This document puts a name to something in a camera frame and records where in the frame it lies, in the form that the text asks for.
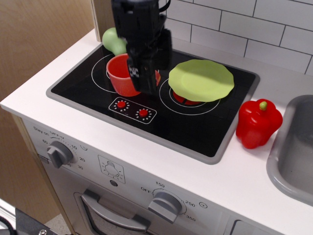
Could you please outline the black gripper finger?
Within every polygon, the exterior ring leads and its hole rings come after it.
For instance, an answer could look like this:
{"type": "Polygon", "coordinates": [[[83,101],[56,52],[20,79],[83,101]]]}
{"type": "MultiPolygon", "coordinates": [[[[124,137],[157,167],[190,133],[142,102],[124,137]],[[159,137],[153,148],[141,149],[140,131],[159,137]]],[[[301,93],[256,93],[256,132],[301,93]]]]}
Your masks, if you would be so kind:
{"type": "Polygon", "coordinates": [[[157,93],[156,71],[152,60],[129,57],[127,65],[136,91],[145,94],[157,93]]]}

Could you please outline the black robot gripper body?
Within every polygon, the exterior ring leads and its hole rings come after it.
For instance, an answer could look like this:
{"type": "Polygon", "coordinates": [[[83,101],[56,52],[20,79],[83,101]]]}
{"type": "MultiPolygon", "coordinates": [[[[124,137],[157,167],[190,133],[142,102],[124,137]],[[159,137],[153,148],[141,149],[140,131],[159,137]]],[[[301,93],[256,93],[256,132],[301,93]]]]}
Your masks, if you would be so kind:
{"type": "Polygon", "coordinates": [[[172,60],[172,37],[165,28],[165,12],[157,0],[112,0],[112,13],[118,37],[126,40],[132,67],[165,70],[172,60]]]}

